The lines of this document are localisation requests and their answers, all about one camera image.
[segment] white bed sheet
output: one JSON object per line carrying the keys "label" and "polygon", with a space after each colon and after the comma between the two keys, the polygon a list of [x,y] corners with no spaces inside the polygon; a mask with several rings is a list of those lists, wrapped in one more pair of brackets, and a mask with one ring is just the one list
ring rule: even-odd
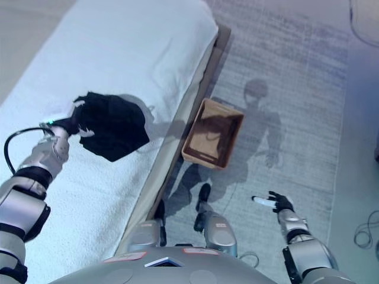
{"label": "white bed sheet", "polygon": [[[152,8],[155,2],[76,3],[1,105],[0,144],[87,91],[138,96],[154,106],[155,123],[167,130],[217,26],[202,2],[163,0]],[[178,5],[185,5],[183,15],[171,10]],[[146,17],[146,9],[162,14]],[[178,41],[183,29],[186,38]],[[162,31],[154,40],[146,34]],[[46,283],[114,254],[164,136],[163,127],[159,138],[115,163],[84,150],[79,137],[70,139],[70,160],[48,190],[50,218],[27,244],[28,283]],[[38,137],[26,134],[13,142],[15,165]],[[0,165],[5,180],[9,173],[4,161]]]}

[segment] open box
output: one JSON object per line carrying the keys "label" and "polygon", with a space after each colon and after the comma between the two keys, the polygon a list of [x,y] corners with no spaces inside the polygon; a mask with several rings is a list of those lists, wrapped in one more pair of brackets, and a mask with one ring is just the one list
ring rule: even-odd
{"label": "open box", "polygon": [[184,160],[225,169],[242,121],[242,112],[204,99],[182,148]]}

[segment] black garment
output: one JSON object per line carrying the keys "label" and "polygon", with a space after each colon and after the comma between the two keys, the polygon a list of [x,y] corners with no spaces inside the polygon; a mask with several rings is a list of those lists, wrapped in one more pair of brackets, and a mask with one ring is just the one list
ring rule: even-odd
{"label": "black garment", "polygon": [[80,129],[95,133],[82,137],[80,143],[94,154],[114,162],[150,141],[144,129],[144,115],[136,104],[119,96],[92,92],[77,101],[85,104],[78,107],[76,122]]}

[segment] bed frame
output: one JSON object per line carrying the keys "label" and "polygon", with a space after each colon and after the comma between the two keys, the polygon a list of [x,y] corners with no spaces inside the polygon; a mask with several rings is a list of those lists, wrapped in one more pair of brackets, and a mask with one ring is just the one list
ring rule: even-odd
{"label": "bed frame", "polygon": [[205,96],[208,93],[207,92],[208,87],[211,83],[212,78],[215,75],[217,75],[217,73],[216,73],[217,66],[219,65],[219,63],[221,61],[221,57],[222,57],[223,53],[226,51],[227,43],[228,43],[229,38],[230,38],[231,29],[225,25],[220,24],[220,23],[217,23],[217,25],[219,27],[219,34],[218,34],[217,39],[214,43],[210,59],[208,61],[207,67],[206,67],[205,72],[204,72],[203,79],[200,82],[199,90],[198,90],[197,96],[196,96],[195,101],[194,101],[194,106],[193,106],[191,113],[189,115],[187,125],[185,127],[184,132],[183,132],[182,138],[179,142],[179,146],[175,152],[174,159],[172,160],[172,163],[171,163],[169,171],[166,175],[165,181],[164,181],[163,185],[160,187],[159,192],[157,194],[157,197],[155,199],[154,205],[152,206],[149,214],[147,215],[148,220],[153,219],[153,216],[154,216],[155,211],[158,207],[158,204],[160,203],[160,200],[162,199],[163,194],[165,192],[168,181],[170,180],[170,176],[171,176],[172,171],[174,169],[174,165],[178,161],[178,159],[180,158],[182,147],[183,147],[185,139],[186,139],[186,137],[187,137],[187,135],[191,129],[192,123],[194,122],[196,113],[200,107],[201,102],[203,101],[203,99],[205,98]]}

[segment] floor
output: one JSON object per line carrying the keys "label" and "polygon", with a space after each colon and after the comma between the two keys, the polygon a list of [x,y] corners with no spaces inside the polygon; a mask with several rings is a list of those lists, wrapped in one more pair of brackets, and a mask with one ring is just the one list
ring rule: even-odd
{"label": "floor", "polygon": [[[60,0],[52,4],[38,0],[29,7],[26,0],[0,0],[0,104],[72,2]],[[353,237],[356,226],[365,222],[371,211],[379,209],[379,165],[373,159],[379,127],[379,49],[362,43],[350,32],[347,0],[266,2],[302,12],[351,34],[329,247],[340,269],[352,280],[377,284],[379,269],[374,250],[356,247]],[[5,23],[18,32],[9,33]],[[377,241],[379,230],[373,233]]]}

